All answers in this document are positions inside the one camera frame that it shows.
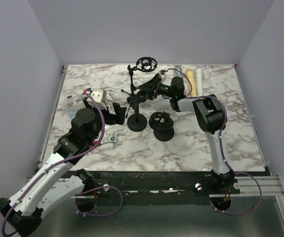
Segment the black tripod shock mount stand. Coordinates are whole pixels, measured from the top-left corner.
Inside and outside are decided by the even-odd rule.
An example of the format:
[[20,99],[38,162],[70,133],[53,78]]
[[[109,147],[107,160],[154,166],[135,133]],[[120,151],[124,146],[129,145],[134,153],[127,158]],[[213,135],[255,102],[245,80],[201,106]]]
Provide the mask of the black tripod shock mount stand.
[[127,70],[130,78],[130,92],[123,89],[121,89],[121,92],[127,94],[128,96],[136,95],[136,79],[139,79],[142,74],[153,72],[157,67],[157,60],[149,56],[139,58],[133,66],[129,64],[127,66]]

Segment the silver grey microphone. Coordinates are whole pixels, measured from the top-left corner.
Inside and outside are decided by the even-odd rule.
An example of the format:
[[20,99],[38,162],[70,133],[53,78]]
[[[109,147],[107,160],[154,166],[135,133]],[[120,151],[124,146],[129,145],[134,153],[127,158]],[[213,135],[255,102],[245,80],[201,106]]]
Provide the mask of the silver grey microphone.
[[183,71],[182,71],[182,68],[181,68],[181,66],[180,65],[176,65],[175,67],[174,67],[174,75],[176,76],[176,77],[180,77],[180,78],[183,78],[184,76],[183,76]]

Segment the black round-base clip stand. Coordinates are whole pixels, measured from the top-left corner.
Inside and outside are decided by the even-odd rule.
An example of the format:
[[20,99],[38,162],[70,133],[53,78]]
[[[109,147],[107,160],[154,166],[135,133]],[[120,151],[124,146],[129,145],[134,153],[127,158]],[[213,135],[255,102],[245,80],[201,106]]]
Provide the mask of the black round-base clip stand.
[[134,114],[127,119],[127,126],[131,131],[140,132],[147,126],[146,117],[139,112],[139,104],[147,101],[147,92],[140,90],[135,95],[127,97],[128,104],[133,108]]

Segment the beige microphone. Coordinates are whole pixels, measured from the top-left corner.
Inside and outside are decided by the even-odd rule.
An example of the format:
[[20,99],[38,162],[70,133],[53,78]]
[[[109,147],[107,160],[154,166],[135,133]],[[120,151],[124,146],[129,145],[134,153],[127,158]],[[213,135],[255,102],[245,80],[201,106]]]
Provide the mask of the beige microphone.
[[197,90],[194,78],[194,71],[190,68],[186,70],[186,76],[189,79],[190,89],[189,89],[189,96],[197,97]]

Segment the white microphone silver mesh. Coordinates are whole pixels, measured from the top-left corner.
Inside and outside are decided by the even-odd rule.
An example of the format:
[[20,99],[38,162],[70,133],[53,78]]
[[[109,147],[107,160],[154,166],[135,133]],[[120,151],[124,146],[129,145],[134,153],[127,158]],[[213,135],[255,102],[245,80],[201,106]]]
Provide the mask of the white microphone silver mesh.
[[197,96],[203,96],[203,77],[202,77],[202,66],[196,66],[196,78],[197,78]]

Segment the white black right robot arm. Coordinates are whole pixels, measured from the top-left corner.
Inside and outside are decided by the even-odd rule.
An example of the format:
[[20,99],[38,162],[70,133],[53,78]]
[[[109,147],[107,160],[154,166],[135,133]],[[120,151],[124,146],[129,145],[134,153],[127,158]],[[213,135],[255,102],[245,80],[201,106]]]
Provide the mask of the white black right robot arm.
[[156,74],[148,82],[137,87],[146,94],[148,100],[159,95],[167,97],[171,108],[176,112],[193,112],[200,129],[206,134],[212,157],[211,188],[220,194],[228,189],[234,179],[234,172],[228,164],[228,154],[224,137],[227,112],[223,104],[212,94],[200,97],[186,97],[185,85],[181,77],[173,77],[170,85],[162,83],[162,77]]

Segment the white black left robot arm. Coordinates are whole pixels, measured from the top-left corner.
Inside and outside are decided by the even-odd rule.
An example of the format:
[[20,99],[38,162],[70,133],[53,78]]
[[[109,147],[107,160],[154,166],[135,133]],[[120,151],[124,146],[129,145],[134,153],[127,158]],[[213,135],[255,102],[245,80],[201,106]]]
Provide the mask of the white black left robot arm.
[[0,198],[4,237],[31,235],[43,218],[72,196],[94,194],[101,188],[94,177],[79,169],[63,184],[55,183],[80,159],[105,142],[106,125],[123,125],[126,107],[114,102],[114,113],[102,102],[88,96],[85,107],[71,120],[71,128],[58,139],[57,145],[41,169],[14,195]]

